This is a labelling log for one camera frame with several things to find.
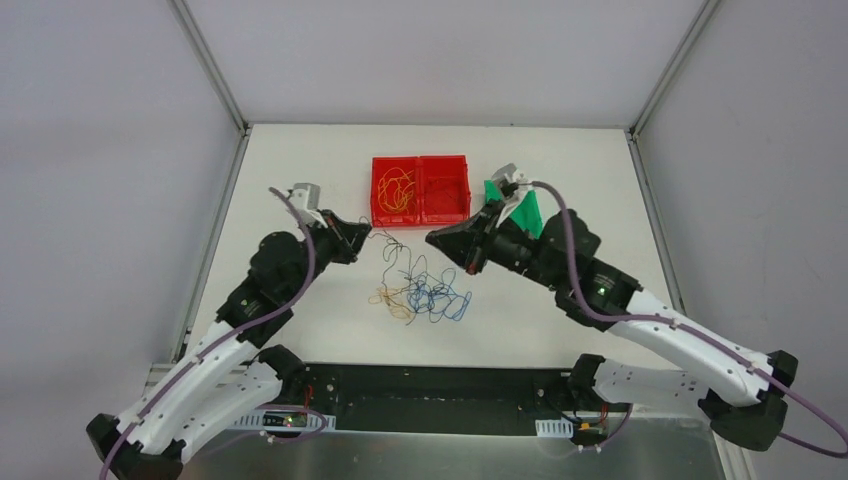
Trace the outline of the green plastic bin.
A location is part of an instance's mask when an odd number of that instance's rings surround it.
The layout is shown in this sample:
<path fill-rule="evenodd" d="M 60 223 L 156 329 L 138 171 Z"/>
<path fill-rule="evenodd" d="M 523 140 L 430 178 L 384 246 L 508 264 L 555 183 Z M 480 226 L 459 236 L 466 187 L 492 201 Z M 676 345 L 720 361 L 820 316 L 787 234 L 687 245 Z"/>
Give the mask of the green plastic bin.
<path fill-rule="evenodd" d="M 504 199 L 493 181 L 486 180 L 483 185 L 486 201 Z M 514 209 L 510 211 L 509 216 L 503 216 L 499 220 L 499 224 L 503 224 L 507 219 L 511 220 L 531 238 L 538 239 L 541 236 L 544 229 L 544 222 L 539 210 L 536 193 L 532 186 L 526 190 L 523 200 L 519 204 L 514 205 Z"/>

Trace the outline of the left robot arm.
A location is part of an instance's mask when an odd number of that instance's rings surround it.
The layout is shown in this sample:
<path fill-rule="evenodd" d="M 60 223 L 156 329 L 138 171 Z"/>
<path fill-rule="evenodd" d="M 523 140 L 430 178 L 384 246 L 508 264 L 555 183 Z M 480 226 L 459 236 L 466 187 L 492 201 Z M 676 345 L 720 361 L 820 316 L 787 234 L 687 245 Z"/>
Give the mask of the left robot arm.
<path fill-rule="evenodd" d="M 303 362 L 269 341 L 327 266 L 356 262 L 372 228 L 322 209 L 304 230 L 302 240 L 285 231 L 264 237 L 245 279 L 194 348 L 123 413 L 89 422 L 87 435 L 103 462 L 100 478 L 176 479 L 252 410 L 274 399 L 302 402 Z"/>

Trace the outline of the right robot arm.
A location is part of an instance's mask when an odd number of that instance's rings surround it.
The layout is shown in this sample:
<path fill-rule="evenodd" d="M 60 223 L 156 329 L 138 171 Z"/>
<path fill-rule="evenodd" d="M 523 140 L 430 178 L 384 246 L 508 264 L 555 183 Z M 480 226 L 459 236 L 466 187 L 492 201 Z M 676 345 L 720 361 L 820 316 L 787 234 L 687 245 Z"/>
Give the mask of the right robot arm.
<path fill-rule="evenodd" d="M 568 318 L 641 345 L 675 366 L 655 370 L 582 354 L 564 381 L 573 405 L 659 407 L 705 419 L 714 433 L 741 448 L 771 447 L 788 405 L 782 391 L 747 368 L 761 367 L 791 384 L 794 356 L 744 348 L 674 311 L 635 278 L 595 258 L 601 240 L 575 210 L 566 222 L 555 214 L 532 238 L 512 220 L 498 220 L 502 207 L 489 201 L 471 218 L 428 232 L 425 241 L 470 275 L 494 263 L 540 284 Z"/>

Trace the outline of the red plastic bin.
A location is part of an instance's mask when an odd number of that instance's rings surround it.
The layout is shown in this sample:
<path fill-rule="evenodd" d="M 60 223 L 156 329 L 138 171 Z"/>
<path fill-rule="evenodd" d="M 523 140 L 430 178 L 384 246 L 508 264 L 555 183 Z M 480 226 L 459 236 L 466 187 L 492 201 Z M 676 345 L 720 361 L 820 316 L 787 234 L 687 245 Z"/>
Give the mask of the red plastic bin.
<path fill-rule="evenodd" d="M 370 216 L 375 226 L 444 226 L 465 221 L 470 215 L 465 156 L 372 159 Z"/>

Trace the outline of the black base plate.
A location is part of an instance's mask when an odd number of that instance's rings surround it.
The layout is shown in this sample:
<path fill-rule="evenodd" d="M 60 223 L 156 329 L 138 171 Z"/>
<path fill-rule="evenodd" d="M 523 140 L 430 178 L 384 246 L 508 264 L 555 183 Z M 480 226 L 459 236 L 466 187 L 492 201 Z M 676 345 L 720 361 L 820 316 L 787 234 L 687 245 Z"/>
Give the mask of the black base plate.
<path fill-rule="evenodd" d="M 574 394 L 568 369 L 312 363 L 274 373 L 276 404 L 305 406 L 337 431 L 533 436 L 539 420 L 623 413 Z"/>

